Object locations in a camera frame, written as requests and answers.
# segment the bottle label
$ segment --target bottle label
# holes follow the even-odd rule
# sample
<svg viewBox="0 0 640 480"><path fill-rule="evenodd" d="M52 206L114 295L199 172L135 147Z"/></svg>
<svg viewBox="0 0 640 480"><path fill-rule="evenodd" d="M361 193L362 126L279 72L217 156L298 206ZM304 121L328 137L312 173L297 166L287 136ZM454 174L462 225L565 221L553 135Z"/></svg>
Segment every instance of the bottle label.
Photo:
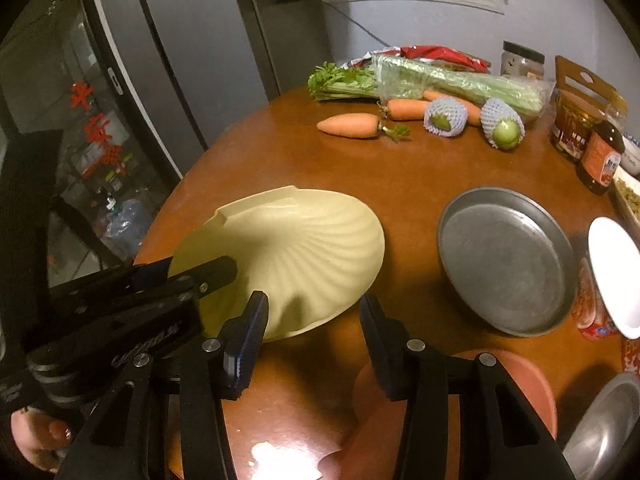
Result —
<svg viewBox="0 0 640 480"><path fill-rule="evenodd" d="M616 150L609 146L602 137L594 133L582 156L582 166L593 180L602 186L609 187L622 160Z"/></svg>

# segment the yellow plate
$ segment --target yellow plate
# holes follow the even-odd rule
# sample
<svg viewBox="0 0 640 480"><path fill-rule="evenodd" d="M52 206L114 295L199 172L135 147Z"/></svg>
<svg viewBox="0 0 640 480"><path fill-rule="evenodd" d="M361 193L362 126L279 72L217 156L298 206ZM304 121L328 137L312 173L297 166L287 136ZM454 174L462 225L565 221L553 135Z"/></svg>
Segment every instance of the yellow plate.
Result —
<svg viewBox="0 0 640 480"><path fill-rule="evenodd" d="M294 336L343 313L376 279L380 221L353 196L282 187L217 209L175 251L169 275L228 255L236 280L200 300L208 336L238 316L254 290L269 297L265 339Z"/></svg>

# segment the carrot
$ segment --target carrot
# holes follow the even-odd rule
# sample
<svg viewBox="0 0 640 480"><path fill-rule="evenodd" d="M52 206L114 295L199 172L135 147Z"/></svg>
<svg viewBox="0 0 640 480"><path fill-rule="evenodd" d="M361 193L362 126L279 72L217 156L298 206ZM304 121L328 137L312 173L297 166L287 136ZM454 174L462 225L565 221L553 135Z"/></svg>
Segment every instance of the carrot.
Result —
<svg viewBox="0 0 640 480"><path fill-rule="evenodd" d="M418 99L389 99L381 108L385 117L392 121L422 121L428 105L428 102Z"/></svg>
<svg viewBox="0 0 640 480"><path fill-rule="evenodd" d="M393 140L401 139L409 135L409 128L398 126L387 128L380 123L378 116L374 114L342 114L329 117L317 124L318 130L326 134L350 139L373 139L380 132L388 135Z"/></svg>
<svg viewBox="0 0 640 480"><path fill-rule="evenodd" d="M470 103L469 101L466 101L465 99L461 99L460 97L455 97L453 95L443 94L441 92L436 92L436 91L433 91L433 90L425 90L424 93L422 94L422 97L427 99L427 101L435 101L436 99L439 99L441 97L451 97L452 99L455 99L456 101L458 101L461 105L464 105L464 107L466 108L466 111L469 114L469 118L468 118L467 122L469 124L471 124L472 126L480 126L480 112L481 112L481 110L475 104Z"/></svg>

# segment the screw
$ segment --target screw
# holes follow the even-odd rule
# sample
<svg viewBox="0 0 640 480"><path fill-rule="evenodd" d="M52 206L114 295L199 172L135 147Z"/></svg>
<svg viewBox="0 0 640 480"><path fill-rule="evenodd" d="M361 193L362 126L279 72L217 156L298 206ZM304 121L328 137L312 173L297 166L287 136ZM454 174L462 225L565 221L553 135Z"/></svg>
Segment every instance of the screw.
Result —
<svg viewBox="0 0 640 480"><path fill-rule="evenodd" d="M137 368L142 368L147 365L149 361L151 361L149 354L138 354L132 360L133 365Z"/></svg>
<svg viewBox="0 0 640 480"><path fill-rule="evenodd" d="M495 357L491 354L480 354L480 362L484 366L494 366L496 364Z"/></svg>
<svg viewBox="0 0 640 480"><path fill-rule="evenodd" d="M202 343L202 349L205 352L215 352L220 348L220 341L215 338L207 339Z"/></svg>
<svg viewBox="0 0 640 480"><path fill-rule="evenodd" d="M409 341L406 342L406 347L411 350L411 352L422 352L426 346L424 341L420 339L409 339Z"/></svg>

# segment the round baking pan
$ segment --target round baking pan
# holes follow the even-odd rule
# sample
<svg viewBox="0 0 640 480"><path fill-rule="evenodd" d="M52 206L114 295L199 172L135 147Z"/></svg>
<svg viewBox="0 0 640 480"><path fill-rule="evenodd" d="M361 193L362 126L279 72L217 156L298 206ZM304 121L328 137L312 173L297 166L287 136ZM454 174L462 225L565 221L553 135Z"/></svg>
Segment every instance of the round baking pan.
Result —
<svg viewBox="0 0 640 480"><path fill-rule="evenodd" d="M480 187L455 198L440 218L438 247L458 294L498 330L543 335L571 310L571 244L551 215L520 193Z"/></svg>

